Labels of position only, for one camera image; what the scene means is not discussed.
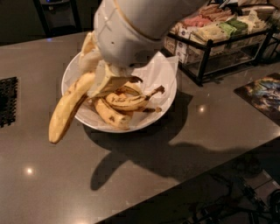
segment black textured pad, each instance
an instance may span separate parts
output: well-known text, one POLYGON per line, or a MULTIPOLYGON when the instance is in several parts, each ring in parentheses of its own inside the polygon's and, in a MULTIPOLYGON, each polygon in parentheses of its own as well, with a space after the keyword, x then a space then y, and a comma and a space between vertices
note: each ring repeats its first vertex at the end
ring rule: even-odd
POLYGON ((18 79, 12 77, 0 80, 0 127, 16 121, 18 79))

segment black mat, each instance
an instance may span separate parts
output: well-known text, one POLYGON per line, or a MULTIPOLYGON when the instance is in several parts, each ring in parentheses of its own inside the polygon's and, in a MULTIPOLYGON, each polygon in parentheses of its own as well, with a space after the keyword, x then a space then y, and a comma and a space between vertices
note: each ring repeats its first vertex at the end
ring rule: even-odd
POLYGON ((16 121, 18 79, 12 77, 0 80, 0 127, 16 121))
POLYGON ((241 98, 280 125, 280 74, 273 73, 234 90, 241 98))

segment white robotic arm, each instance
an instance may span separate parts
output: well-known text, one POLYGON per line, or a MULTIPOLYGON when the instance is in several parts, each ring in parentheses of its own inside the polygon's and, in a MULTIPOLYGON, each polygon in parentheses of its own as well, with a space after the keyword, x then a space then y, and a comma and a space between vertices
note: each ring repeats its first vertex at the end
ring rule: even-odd
POLYGON ((117 67, 143 67, 180 19, 208 0, 103 0, 94 16, 102 57, 117 67))

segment gray countertop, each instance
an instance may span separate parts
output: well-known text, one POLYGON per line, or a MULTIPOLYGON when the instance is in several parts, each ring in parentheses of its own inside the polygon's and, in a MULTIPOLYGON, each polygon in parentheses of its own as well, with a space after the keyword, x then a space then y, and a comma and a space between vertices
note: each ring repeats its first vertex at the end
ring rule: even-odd
POLYGON ((233 92, 275 63, 204 87, 178 71, 174 107, 150 127, 112 134, 74 120, 50 144, 61 79, 85 34, 0 47, 0 79, 18 77, 17 120, 0 129, 0 223, 96 223, 279 136, 233 92))

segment black metal frame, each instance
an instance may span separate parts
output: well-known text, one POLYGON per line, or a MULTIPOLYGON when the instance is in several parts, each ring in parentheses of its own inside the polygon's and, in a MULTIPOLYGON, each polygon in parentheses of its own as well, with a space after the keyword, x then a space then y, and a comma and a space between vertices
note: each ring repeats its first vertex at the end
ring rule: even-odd
POLYGON ((190 69, 188 69, 187 68, 187 64, 183 64, 182 62, 179 62, 179 65, 178 65, 179 69, 181 71, 183 71, 186 75, 188 75, 189 78, 192 81, 194 81, 198 86, 202 87, 203 86, 202 84, 205 81, 206 77, 209 77, 210 75, 214 76, 215 74, 217 74, 220 71, 225 71, 225 70, 227 70, 229 68, 238 67, 240 65, 245 65, 245 64, 248 64, 248 63, 250 63, 253 66, 256 66, 261 61, 262 56, 263 56, 263 52, 264 52, 267 44, 270 42, 270 39, 271 39, 273 33, 274 33, 274 29, 270 28, 270 29, 265 30, 265 31, 259 31, 259 32, 248 34, 248 35, 243 35, 243 36, 240 36, 240 37, 231 38, 229 40, 225 40, 225 41, 221 41, 221 42, 217 42, 217 43, 214 43, 211 39, 209 39, 206 42, 205 45, 199 44, 199 43, 197 43, 195 41, 192 41, 190 39, 187 39, 187 38, 182 38, 182 37, 180 37, 180 36, 178 36, 176 34, 173 34, 173 33, 168 33, 167 36, 169 38, 172 38, 172 39, 175 39, 177 41, 183 42, 183 43, 185 43, 185 44, 187 44, 189 46, 193 46, 193 47, 203 51, 203 57, 202 57, 202 59, 201 59, 201 61, 199 63, 198 74, 195 74, 190 69), (232 66, 228 66, 228 67, 223 67, 223 68, 218 69, 218 70, 216 70, 214 72, 206 73, 207 62, 209 61, 210 58, 212 58, 212 56, 210 56, 210 52, 211 52, 211 49, 213 47, 222 46, 222 45, 225 45, 225 44, 230 44, 230 43, 233 43, 233 42, 236 42, 236 41, 239 41, 239 40, 249 39, 249 38, 252 38, 252 37, 255 37, 255 36, 259 36, 259 35, 263 35, 263 34, 266 35, 266 38, 260 44, 260 46, 258 48, 258 51, 255 54, 255 57, 253 59, 244 61, 242 63, 238 63, 236 65, 232 65, 232 66))
MULTIPOLYGON (((49 25, 48 25, 48 22, 46 20, 46 16, 45 16, 45 13, 44 13, 41 2, 39 0, 33 0, 33 2, 34 2, 34 5, 36 7, 36 10, 37 10, 39 19, 41 21, 41 24, 43 26, 46 37, 47 38, 54 37, 55 35, 53 35, 52 31, 49 28, 49 25)), ((80 21, 76 1, 75 0, 70 0, 69 2, 71 4, 73 19, 75 21, 75 26, 76 26, 75 30, 76 30, 76 32, 81 32, 81 21, 80 21)))

